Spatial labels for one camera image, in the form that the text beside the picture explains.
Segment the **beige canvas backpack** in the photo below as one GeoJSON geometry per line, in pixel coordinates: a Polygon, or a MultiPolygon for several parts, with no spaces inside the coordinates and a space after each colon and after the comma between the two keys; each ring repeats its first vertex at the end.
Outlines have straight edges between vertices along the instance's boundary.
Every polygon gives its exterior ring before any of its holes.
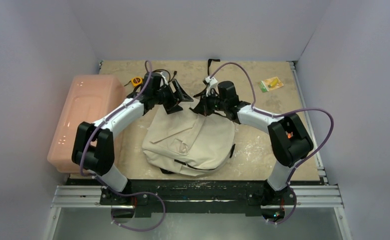
{"type": "Polygon", "coordinates": [[[174,174],[200,177],[221,169],[235,148],[235,125],[226,117],[202,116],[190,108],[198,100],[183,102],[181,111],[167,114],[157,108],[142,142],[149,164],[174,174]]]}

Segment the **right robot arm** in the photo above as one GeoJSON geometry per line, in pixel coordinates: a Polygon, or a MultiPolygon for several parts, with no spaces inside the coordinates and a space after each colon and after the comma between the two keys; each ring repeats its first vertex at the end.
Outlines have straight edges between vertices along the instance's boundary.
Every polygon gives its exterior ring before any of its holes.
{"type": "Polygon", "coordinates": [[[288,190],[296,163],[306,159],[313,150],[313,142],[299,115],[289,113],[279,117],[260,111],[251,103],[239,99],[231,81],[218,82],[208,77],[203,83],[206,87],[196,94],[199,103],[191,109],[192,112],[209,116],[222,111],[230,121],[269,135],[277,162],[264,183],[263,198],[271,204],[278,202],[288,190]]]}

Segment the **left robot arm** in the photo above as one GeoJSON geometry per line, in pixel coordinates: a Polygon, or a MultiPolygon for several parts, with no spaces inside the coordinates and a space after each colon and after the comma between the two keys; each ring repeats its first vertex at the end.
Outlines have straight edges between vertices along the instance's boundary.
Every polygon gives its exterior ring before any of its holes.
{"type": "Polygon", "coordinates": [[[156,105],[162,105],[167,114],[182,110],[182,102],[193,102],[176,80],[167,82],[156,72],[147,72],[141,86],[136,87],[124,101],[103,118],[78,125],[72,151],[72,162],[89,176],[99,179],[113,190],[112,198],[118,204],[127,204],[132,191],[129,180],[114,164],[114,140],[132,122],[144,116],[156,105]]]}

